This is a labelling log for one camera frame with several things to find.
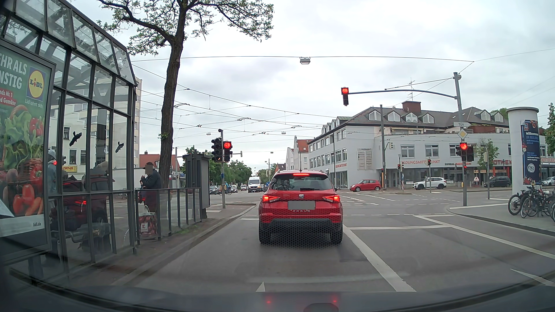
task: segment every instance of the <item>sky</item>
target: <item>sky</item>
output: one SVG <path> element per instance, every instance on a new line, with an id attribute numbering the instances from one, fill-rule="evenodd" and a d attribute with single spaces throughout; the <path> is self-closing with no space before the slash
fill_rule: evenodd
<path id="1" fill-rule="evenodd" d="M 274 4 L 270 39 L 255 41 L 216 23 L 206 39 L 185 42 L 182 57 L 262 57 L 181 60 L 175 99 L 188 105 L 174 109 L 179 155 L 192 145 L 211 150 L 220 128 L 233 152 L 243 151 L 243 157 L 232 160 L 253 170 L 267 168 L 268 159 L 284 163 L 295 135 L 310 139 L 337 116 L 380 104 L 400 107 L 408 99 L 405 92 L 350 95 L 345 107 L 341 87 L 381 90 L 449 78 L 453 72 L 462 75 L 463 108 L 537 107 L 539 124 L 547 126 L 548 105 L 555 100 L 554 1 L 264 1 Z M 111 20 L 111 12 L 97 1 L 72 4 L 94 21 Z M 135 31 L 131 27 L 114 38 L 127 45 Z M 135 75 L 143 80 L 140 153 L 160 151 L 165 79 L 156 75 L 165 77 L 169 48 L 158 52 L 131 57 Z M 310 64 L 300 64 L 299 57 L 311 57 Z M 455 94 L 452 79 L 438 83 L 415 88 Z M 456 101 L 447 97 L 424 93 L 414 100 L 422 102 L 422 109 L 457 110 Z"/>

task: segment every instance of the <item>rear windshield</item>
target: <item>rear windshield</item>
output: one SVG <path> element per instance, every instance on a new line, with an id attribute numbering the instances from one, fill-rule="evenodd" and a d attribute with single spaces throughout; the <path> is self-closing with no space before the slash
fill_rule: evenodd
<path id="1" fill-rule="evenodd" d="M 323 174 L 278 174 L 270 182 L 270 189 L 274 190 L 328 190 L 332 188 L 330 180 Z"/>

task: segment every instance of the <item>asphalt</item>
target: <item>asphalt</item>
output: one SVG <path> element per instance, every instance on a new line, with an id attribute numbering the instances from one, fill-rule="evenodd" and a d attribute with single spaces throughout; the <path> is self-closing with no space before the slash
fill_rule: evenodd
<path id="1" fill-rule="evenodd" d="M 520 283 L 555 266 L 552 236 L 452 214 L 449 207 L 462 206 L 460 193 L 340 195 L 345 213 L 340 245 L 310 233 L 281 234 L 262 245 L 254 207 L 137 286 L 178 294 L 419 292 Z M 486 196 L 472 194 L 468 205 L 498 203 L 510 192 L 496 192 L 498 199 Z M 236 193 L 227 201 L 260 197 Z"/>

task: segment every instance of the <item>red hatchback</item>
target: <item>red hatchback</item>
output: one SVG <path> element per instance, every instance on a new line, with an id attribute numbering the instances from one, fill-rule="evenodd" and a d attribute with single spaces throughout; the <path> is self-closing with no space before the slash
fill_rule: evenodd
<path id="1" fill-rule="evenodd" d="M 272 178 L 258 207 L 258 237 L 269 243 L 272 233 L 308 230 L 343 239 L 343 206 L 327 175 L 313 170 L 286 170 Z"/>
<path id="2" fill-rule="evenodd" d="M 360 192 L 362 190 L 381 190 L 380 181 L 366 179 L 351 186 L 351 191 L 353 192 Z"/>

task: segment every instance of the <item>metal railing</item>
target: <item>metal railing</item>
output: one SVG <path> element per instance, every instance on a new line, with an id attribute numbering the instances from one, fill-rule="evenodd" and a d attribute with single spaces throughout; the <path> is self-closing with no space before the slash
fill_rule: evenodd
<path id="1" fill-rule="evenodd" d="M 200 188 L 136 189 L 134 196 L 137 245 L 161 241 L 203 219 Z"/>

